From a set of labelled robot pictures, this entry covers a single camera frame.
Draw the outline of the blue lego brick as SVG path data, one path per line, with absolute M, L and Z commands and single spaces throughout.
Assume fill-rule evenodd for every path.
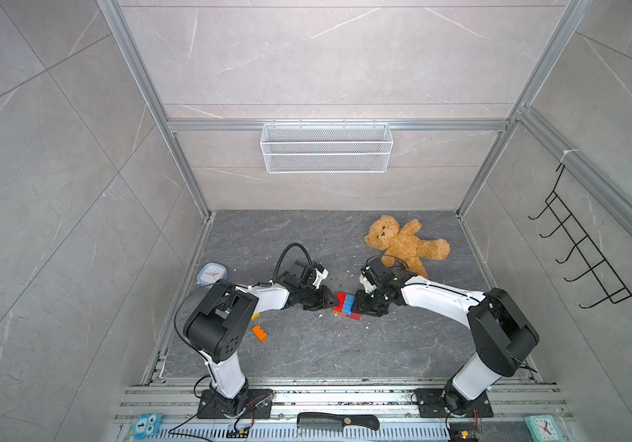
M 343 298 L 342 313 L 345 314 L 346 316 L 351 316 L 353 314 L 352 312 L 353 305 L 354 305 L 354 296 L 345 295 L 345 297 Z

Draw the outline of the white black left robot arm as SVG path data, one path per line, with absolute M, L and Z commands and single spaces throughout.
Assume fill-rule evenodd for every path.
M 237 351 L 253 316 L 298 305 L 305 311 L 336 306 L 337 296 L 324 283 L 327 276 L 319 263 L 296 261 L 267 283 L 237 285 L 220 279 L 208 289 L 185 322 L 183 335 L 205 359 L 219 395 L 233 400 L 245 390 Z

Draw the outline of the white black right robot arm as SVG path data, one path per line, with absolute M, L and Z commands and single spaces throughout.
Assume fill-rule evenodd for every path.
M 431 281 L 380 259 L 361 268 L 363 288 L 352 311 L 382 317 L 389 306 L 426 309 L 455 320 L 472 334 L 475 354 L 446 383 L 441 401 L 453 414 L 464 414 L 501 378 L 512 377 L 540 342 L 518 304 L 503 289 L 468 291 Z

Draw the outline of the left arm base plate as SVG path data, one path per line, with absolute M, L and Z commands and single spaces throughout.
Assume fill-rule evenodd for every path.
M 234 399 L 227 399 L 214 390 L 204 390 L 197 417 L 199 419 L 236 419 L 254 416 L 267 419 L 271 415 L 275 392 L 268 389 L 243 390 Z

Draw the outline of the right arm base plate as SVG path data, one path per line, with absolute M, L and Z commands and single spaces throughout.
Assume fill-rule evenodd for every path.
M 467 400 L 455 390 L 416 389 L 413 392 L 413 403 L 418 407 L 422 418 L 494 416 L 487 392 L 483 392 L 475 400 Z

